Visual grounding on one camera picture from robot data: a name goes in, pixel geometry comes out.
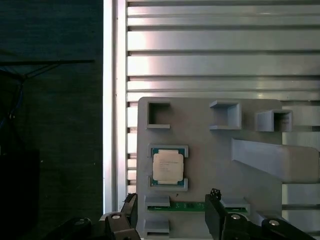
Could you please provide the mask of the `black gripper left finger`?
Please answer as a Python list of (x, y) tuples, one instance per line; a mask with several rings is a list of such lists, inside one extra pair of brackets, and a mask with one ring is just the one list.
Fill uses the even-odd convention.
[(138, 240), (138, 195), (130, 193), (119, 212), (110, 212), (93, 223), (86, 217), (74, 217), (47, 234), (48, 240)]

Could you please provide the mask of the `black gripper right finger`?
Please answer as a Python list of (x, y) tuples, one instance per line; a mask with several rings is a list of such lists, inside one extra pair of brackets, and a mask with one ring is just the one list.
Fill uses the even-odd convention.
[(256, 208), (244, 197), (205, 195), (204, 217), (214, 240), (318, 240), (318, 231), (303, 231), (276, 211)]

